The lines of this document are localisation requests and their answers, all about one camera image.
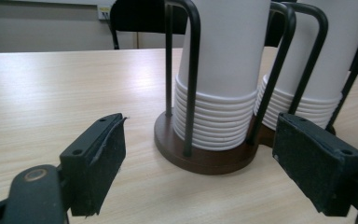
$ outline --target table surface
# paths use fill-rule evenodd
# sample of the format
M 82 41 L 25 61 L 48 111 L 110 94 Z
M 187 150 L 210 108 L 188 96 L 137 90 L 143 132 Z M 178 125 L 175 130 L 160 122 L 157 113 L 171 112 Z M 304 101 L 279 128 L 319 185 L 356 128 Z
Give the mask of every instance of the table surface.
M 174 74 L 181 53 L 173 51 Z M 265 49 L 260 74 L 274 55 Z M 0 53 L 0 201 L 16 174 L 58 165 L 96 119 L 122 113 L 127 158 L 101 214 L 71 223 L 354 223 L 354 208 L 348 217 L 318 214 L 269 147 L 229 175 L 197 175 L 165 160 L 153 131 L 165 106 L 164 58 L 164 49 Z M 358 148 L 358 79 L 335 127 Z

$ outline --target screw hole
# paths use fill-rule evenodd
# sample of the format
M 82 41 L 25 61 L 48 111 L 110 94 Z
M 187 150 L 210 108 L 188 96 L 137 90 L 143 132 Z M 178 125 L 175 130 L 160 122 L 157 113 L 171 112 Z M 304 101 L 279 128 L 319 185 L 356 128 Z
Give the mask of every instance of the screw hole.
M 30 173 L 26 174 L 24 179 L 27 182 L 36 181 L 36 180 L 42 178 L 43 176 L 45 176 L 47 173 L 48 173 L 48 171 L 46 169 L 36 169 L 36 170 L 33 170 Z
M 75 151 L 72 152 L 72 154 L 73 154 L 74 156 L 77 156 L 77 155 L 80 155 L 82 152 L 83 152 L 82 149 L 76 149 Z
M 347 150 L 347 149 L 342 149 L 341 152 L 342 152 L 343 154 L 349 155 L 349 156 L 353 154 L 351 151 L 349 151 L 349 150 Z

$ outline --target brown round base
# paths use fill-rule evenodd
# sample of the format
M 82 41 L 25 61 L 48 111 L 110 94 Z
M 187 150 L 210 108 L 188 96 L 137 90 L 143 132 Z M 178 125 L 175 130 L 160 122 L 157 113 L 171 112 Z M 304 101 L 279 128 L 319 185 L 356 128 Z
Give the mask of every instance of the brown round base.
M 172 117 L 162 113 L 155 123 L 155 143 L 159 152 L 170 162 L 182 169 L 202 175 L 224 175 L 238 171 L 248 165 L 258 145 L 245 142 L 231 150 L 209 151 L 192 148 L 191 157 L 183 155 L 184 141 L 173 130 Z

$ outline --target black chair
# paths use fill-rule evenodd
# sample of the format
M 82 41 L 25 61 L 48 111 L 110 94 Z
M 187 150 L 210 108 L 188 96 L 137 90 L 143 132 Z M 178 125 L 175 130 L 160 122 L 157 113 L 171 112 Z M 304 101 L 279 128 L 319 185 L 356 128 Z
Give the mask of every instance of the black chair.
M 173 8 L 172 32 L 184 35 L 187 14 Z M 165 34 L 164 0 L 117 0 L 110 11 L 110 27 L 115 49 L 119 49 L 117 31 Z

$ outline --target white paper cup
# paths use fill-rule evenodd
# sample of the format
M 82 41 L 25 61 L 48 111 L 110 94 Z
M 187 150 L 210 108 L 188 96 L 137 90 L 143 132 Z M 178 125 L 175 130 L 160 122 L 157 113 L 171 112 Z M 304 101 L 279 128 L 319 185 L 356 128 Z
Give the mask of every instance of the white paper cup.
M 193 0 L 201 20 L 197 92 L 236 98 L 255 91 L 269 18 L 269 0 Z M 179 69 L 188 82 L 190 25 Z
M 207 150 L 231 149 L 243 141 L 252 118 L 270 1 L 193 0 L 193 3 L 202 27 L 193 146 Z M 188 24 L 173 109 L 174 130 L 183 140 L 190 37 Z M 227 126 L 245 132 L 236 135 L 228 132 Z M 213 136 L 225 137 L 215 138 L 219 141 L 211 143 L 211 136 L 202 134 L 205 130 Z
M 259 93 L 257 94 L 257 100 L 255 102 L 255 115 L 257 114 L 258 108 L 260 107 L 261 99 L 266 88 L 267 79 L 263 79 L 263 83 L 259 86 Z M 281 94 L 279 91 L 274 90 L 268 102 L 268 108 L 263 118 L 263 124 L 270 129 L 275 130 L 279 114 L 289 110 L 292 99 L 293 96 L 289 94 Z M 305 119 L 309 119 L 322 128 L 325 128 L 333 112 L 335 111 L 339 100 L 340 97 L 330 101 L 301 99 L 300 104 L 296 109 L 296 115 Z
M 304 98 L 335 99 L 341 92 L 358 48 L 358 0 L 299 0 L 316 6 L 328 19 L 328 33 L 313 68 Z M 276 89 L 294 94 L 319 31 L 310 15 L 296 14 L 296 31 Z
M 263 76 L 263 82 L 261 84 L 261 92 L 264 93 L 267 83 L 269 81 L 269 76 L 265 75 Z M 292 100 L 294 98 L 295 92 L 293 93 L 286 93 L 284 91 L 278 90 L 277 88 L 274 89 L 271 98 L 274 98 L 278 101 L 281 101 L 285 104 L 291 104 Z M 338 92 L 336 97 L 334 98 L 320 98 L 320 99 L 310 99 L 307 96 L 305 96 L 303 94 L 303 96 L 301 97 L 301 101 L 300 103 L 302 105 L 309 105 L 309 106 L 314 106 L 314 105 L 319 105 L 319 106 L 330 106 L 330 105 L 335 105 L 337 102 L 339 102 L 339 100 L 341 99 L 342 94 L 341 92 Z

